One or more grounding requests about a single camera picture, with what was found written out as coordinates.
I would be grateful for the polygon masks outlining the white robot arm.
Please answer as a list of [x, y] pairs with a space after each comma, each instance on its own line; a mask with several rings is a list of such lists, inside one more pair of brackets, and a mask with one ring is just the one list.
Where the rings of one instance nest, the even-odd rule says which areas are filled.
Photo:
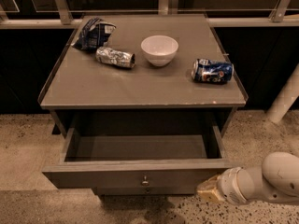
[[197, 194], [214, 203], [246, 205], [254, 201], [299, 204], [299, 158], [274, 152], [260, 166], [227, 169], [197, 186]]

